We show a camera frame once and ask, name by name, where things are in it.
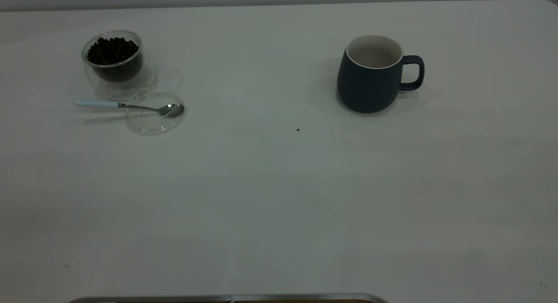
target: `table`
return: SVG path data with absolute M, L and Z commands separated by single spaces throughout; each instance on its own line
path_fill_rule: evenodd
M 187 116 L 158 137 L 92 96 L 128 29 Z M 558 300 L 558 8 L 449 1 L 0 14 L 0 297 L 371 293 Z M 348 41 L 426 65 L 379 115 L 335 97 Z M 404 81 L 416 77 L 406 67 Z

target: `ceramic mug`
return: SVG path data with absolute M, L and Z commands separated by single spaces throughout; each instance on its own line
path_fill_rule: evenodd
M 403 65 L 418 65 L 418 79 L 401 83 Z M 424 62 L 418 55 L 403 56 L 401 46 L 380 35 L 360 36 L 351 41 L 341 60 L 337 92 L 351 110 L 379 112 L 395 100 L 400 90 L 416 90 L 424 80 Z

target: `mug rim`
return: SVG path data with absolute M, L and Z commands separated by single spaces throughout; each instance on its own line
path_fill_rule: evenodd
M 355 61 L 354 59 L 352 59 L 350 57 L 349 46 L 351 45 L 351 43 L 355 42 L 357 39 L 360 39 L 362 37 L 380 37 L 380 38 L 387 39 L 388 41 L 394 43 L 399 48 L 399 52 L 401 52 L 401 55 L 399 56 L 399 59 L 397 59 L 397 61 L 395 63 L 392 63 L 389 66 L 379 67 L 379 68 L 367 67 L 367 66 L 361 65 L 360 63 L 358 63 L 357 61 Z M 401 62 L 401 59 L 403 59 L 403 47 L 401 47 L 401 45 L 397 41 L 395 41 L 393 38 L 386 37 L 386 36 L 380 35 L 380 34 L 368 34 L 368 35 L 361 35 L 359 37 L 356 37 L 352 41 L 349 41 L 349 43 L 345 47 L 345 53 L 347 54 L 347 57 L 351 60 L 351 62 L 353 62 L 354 64 L 356 64 L 359 67 L 363 67 L 363 68 L 367 68 L 367 69 L 387 69 L 387 68 L 391 68 L 392 66 L 395 66 L 395 65 L 397 65 L 397 63 Z

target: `metal spoon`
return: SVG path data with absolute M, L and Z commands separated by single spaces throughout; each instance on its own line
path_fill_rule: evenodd
M 105 107 L 105 108 L 126 108 L 126 109 L 144 109 L 151 110 L 152 112 L 158 112 L 161 116 L 170 116 L 175 118 L 184 113 L 184 105 L 181 104 L 168 104 L 162 106 L 159 109 L 149 108 L 144 106 L 120 104 L 119 102 L 108 102 L 107 100 L 96 100 L 96 99 L 76 99 L 74 100 L 74 105 L 79 107 Z

